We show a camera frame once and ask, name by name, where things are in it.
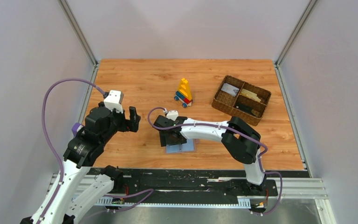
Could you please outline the pink card holder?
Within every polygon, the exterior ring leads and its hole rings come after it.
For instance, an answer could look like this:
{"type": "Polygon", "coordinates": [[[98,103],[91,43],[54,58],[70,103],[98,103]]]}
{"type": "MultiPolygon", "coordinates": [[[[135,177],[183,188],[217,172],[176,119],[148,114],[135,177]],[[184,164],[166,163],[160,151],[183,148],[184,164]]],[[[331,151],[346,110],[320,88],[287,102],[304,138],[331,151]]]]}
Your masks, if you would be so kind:
{"type": "Polygon", "coordinates": [[[196,146],[199,143],[199,139],[189,139],[184,144],[166,146],[165,152],[167,154],[179,154],[179,153],[189,153],[195,152],[196,146]]]}

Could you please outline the beige card with stripe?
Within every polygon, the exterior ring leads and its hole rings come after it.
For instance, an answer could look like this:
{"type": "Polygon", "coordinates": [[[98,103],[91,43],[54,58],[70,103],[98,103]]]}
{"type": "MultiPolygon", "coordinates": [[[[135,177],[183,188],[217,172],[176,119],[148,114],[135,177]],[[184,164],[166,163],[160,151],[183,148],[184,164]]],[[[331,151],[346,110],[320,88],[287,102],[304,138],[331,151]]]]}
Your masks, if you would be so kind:
{"type": "Polygon", "coordinates": [[[245,92],[243,93],[243,96],[253,100],[253,101],[256,101],[256,102],[261,102],[261,99],[253,92],[245,92]]]}

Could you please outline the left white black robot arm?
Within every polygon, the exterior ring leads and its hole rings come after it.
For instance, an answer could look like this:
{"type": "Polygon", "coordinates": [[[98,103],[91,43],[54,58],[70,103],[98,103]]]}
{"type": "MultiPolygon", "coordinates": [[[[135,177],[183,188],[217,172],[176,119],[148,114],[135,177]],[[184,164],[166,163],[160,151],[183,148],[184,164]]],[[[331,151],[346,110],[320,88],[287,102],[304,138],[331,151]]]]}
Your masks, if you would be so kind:
{"type": "Polygon", "coordinates": [[[62,166],[57,179],[39,209],[23,218],[22,224],[77,224],[97,200],[123,185],[123,172],[108,165],[90,187],[73,197],[113,135],[138,131],[141,117],[133,106],[129,112],[130,117],[126,119],[120,104],[100,102],[86,116],[83,125],[73,126],[74,138],[60,160],[62,166]]]}

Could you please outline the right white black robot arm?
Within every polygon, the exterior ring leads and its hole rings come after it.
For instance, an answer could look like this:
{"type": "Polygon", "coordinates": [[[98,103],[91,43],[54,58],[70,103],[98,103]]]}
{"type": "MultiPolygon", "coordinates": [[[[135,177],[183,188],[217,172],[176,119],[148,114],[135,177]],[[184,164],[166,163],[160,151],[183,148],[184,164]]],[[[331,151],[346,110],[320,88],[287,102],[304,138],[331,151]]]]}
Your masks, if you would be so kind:
{"type": "Polygon", "coordinates": [[[207,122],[178,116],[175,120],[159,115],[149,123],[159,131],[161,146],[175,146],[188,140],[200,139],[220,142],[229,154],[242,163],[247,182],[261,186],[265,182],[264,169],[259,161],[260,134],[238,117],[229,121],[207,122]]]}

